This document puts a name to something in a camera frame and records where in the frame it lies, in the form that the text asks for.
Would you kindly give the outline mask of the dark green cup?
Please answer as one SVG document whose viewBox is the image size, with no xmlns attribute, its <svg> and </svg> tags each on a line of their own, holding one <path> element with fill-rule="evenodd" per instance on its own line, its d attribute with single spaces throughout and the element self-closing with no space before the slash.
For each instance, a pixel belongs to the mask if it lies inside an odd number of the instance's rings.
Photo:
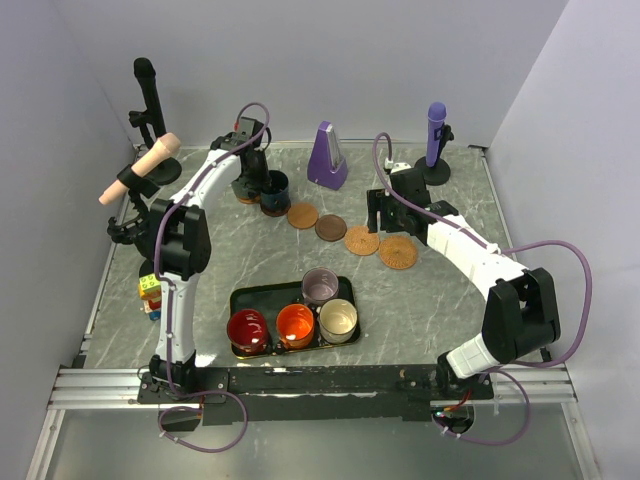
<svg viewBox="0 0 640 480">
<path fill-rule="evenodd" d="M 235 197 L 251 198 L 260 195 L 263 183 L 251 178 L 238 178 L 231 184 Z"/>
</svg>

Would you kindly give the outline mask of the woven rattan coaster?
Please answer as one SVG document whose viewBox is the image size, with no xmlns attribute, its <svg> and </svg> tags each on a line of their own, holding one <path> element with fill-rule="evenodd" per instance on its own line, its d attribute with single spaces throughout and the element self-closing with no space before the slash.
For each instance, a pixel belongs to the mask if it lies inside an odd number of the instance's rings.
<svg viewBox="0 0 640 480">
<path fill-rule="evenodd" d="M 378 249 L 384 265 L 395 270 L 405 270 L 414 266 L 418 259 L 417 248 L 409 237 L 400 235 L 384 239 Z"/>
<path fill-rule="evenodd" d="M 347 250 L 358 256 L 374 254 L 380 244 L 379 235 L 370 233 L 367 226 L 350 227 L 344 236 L 344 244 Z"/>
</svg>

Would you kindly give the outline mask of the dark blue cup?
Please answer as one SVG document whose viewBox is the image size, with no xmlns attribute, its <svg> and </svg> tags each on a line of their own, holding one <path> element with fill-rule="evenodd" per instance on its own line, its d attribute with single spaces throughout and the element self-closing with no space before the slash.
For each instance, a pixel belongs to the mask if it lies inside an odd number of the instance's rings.
<svg viewBox="0 0 640 480">
<path fill-rule="evenodd" d="M 284 210 L 290 208 L 289 179 L 279 170 L 269 171 L 270 182 L 261 192 L 260 207 L 269 210 Z"/>
</svg>

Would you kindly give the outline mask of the woven rattan coaster front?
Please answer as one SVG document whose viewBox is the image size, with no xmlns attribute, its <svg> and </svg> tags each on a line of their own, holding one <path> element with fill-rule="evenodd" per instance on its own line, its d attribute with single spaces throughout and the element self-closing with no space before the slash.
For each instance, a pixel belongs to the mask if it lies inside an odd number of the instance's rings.
<svg viewBox="0 0 640 480">
<path fill-rule="evenodd" d="M 414 266 L 418 259 L 417 248 L 409 237 L 400 235 L 384 239 L 378 249 L 384 265 L 395 270 L 405 270 Z"/>
</svg>

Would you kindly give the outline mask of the dark walnut coaster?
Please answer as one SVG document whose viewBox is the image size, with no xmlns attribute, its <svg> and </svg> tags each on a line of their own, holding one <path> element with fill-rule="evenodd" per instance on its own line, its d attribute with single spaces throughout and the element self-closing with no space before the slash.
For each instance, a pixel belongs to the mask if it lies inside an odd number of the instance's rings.
<svg viewBox="0 0 640 480">
<path fill-rule="evenodd" d="M 327 214 L 319 217 L 315 224 L 316 235 L 327 242 L 335 242 L 342 239 L 348 230 L 342 217 Z"/>
<path fill-rule="evenodd" d="M 288 213 L 289 208 L 286 208 L 284 210 L 273 210 L 273 211 L 269 210 L 269 209 L 261 208 L 261 211 L 262 211 L 262 213 L 264 213 L 265 215 L 267 215 L 269 217 L 277 218 L 277 217 L 285 216 Z"/>
</svg>

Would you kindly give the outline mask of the lilac cup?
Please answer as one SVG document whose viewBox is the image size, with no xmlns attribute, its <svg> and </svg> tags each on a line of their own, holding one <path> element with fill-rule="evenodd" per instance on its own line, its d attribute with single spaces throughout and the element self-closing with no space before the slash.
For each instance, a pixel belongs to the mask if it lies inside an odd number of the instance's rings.
<svg viewBox="0 0 640 480">
<path fill-rule="evenodd" d="M 301 293 L 308 305 L 321 306 L 337 297 L 339 280 L 330 269 L 317 267 L 305 273 L 301 282 Z"/>
</svg>

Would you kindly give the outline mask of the cream cup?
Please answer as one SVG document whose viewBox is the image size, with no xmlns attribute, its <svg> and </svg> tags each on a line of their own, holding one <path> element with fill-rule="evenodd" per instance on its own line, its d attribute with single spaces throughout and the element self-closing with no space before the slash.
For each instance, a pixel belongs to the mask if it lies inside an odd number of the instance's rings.
<svg viewBox="0 0 640 480">
<path fill-rule="evenodd" d="M 358 325 L 357 310 L 347 300 L 332 299 L 320 307 L 318 324 L 322 337 L 328 343 L 346 343 Z"/>
</svg>

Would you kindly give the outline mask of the orange cup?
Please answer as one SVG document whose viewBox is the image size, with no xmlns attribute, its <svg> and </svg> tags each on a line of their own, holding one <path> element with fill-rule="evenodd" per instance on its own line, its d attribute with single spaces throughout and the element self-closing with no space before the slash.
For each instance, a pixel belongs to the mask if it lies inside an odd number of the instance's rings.
<svg viewBox="0 0 640 480">
<path fill-rule="evenodd" d="M 313 312 L 303 304 L 287 305 L 277 315 L 276 329 L 286 349 L 306 348 L 315 331 Z"/>
</svg>

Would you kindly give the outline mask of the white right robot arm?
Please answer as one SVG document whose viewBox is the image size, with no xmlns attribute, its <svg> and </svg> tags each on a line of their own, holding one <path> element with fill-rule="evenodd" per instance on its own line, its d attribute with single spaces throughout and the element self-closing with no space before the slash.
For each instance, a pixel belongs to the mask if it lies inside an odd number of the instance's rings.
<svg viewBox="0 0 640 480">
<path fill-rule="evenodd" d="M 438 358 L 441 394 L 458 398 L 473 376 L 511 363 L 560 337 L 554 281 L 529 269 L 477 234 L 446 201 L 431 200 L 423 173 L 406 163 L 386 169 L 390 189 L 367 192 L 371 233 L 404 232 L 444 256 L 485 301 L 480 332 Z"/>
</svg>

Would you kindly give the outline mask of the black arm base beam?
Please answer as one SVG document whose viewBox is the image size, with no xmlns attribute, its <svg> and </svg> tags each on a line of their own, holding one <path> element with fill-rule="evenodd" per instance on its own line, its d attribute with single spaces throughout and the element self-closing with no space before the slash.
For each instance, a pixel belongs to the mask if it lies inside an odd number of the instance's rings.
<svg viewBox="0 0 640 480">
<path fill-rule="evenodd" d="M 202 407 L 205 425 L 241 421 L 400 418 L 429 421 L 432 409 L 494 397 L 489 378 L 454 380 L 433 365 L 359 365 L 297 367 L 202 367 L 193 392 L 177 395 L 150 374 L 142 376 L 137 402 L 142 405 Z"/>
</svg>

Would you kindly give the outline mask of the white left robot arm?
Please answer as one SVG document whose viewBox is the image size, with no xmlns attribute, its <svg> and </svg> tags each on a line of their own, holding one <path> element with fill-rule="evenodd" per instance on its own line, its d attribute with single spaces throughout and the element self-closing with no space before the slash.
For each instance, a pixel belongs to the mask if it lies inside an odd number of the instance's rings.
<svg viewBox="0 0 640 480">
<path fill-rule="evenodd" d="M 265 162 L 255 153 L 270 136 L 267 121 L 238 118 L 235 130 L 213 142 L 185 186 L 170 199 L 152 204 L 152 265 L 161 285 L 162 313 L 149 369 L 151 378 L 176 402 L 192 398 L 198 386 L 193 316 L 197 285 L 212 251 L 206 213 L 229 185 L 256 179 Z"/>
</svg>

